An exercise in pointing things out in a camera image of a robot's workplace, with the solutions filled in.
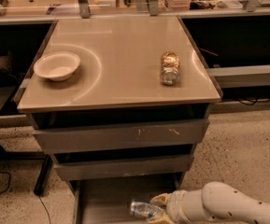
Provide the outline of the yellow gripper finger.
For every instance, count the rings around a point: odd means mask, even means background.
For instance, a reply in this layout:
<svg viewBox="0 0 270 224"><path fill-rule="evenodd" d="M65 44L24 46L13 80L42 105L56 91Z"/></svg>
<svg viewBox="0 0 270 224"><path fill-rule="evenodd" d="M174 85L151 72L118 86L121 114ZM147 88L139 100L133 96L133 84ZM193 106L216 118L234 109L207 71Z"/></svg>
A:
<svg viewBox="0 0 270 224"><path fill-rule="evenodd" d="M149 217L147 222L149 224L175 224L171 217L167 215L165 210L157 212L152 217Z"/></svg>
<svg viewBox="0 0 270 224"><path fill-rule="evenodd" d="M170 197L169 193L162 193L153 197L149 202L151 204L159 205L159 206L166 206L168 203L168 199Z"/></svg>

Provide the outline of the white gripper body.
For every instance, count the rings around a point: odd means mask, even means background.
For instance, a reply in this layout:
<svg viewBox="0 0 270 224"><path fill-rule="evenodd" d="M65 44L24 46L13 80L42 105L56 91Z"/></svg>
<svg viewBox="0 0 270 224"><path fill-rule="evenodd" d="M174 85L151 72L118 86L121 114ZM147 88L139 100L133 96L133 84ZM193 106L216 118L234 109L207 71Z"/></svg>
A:
<svg viewBox="0 0 270 224"><path fill-rule="evenodd" d="M190 224L183 208L185 190L177 190L169 194L166 213L176 224Z"/></svg>

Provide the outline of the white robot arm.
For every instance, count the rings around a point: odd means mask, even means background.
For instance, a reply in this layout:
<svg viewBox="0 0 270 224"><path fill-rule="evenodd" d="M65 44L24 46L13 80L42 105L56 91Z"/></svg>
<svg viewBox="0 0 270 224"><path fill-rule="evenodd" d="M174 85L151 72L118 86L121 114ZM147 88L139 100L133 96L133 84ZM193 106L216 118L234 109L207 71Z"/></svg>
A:
<svg viewBox="0 0 270 224"><path fill-rule="evenodd" d="M239 190L209 182L198 190L176 190L150 200L164 206L163 215L149 224L193 224L198 221L270 224L270 203L250 198Z"/></svg>

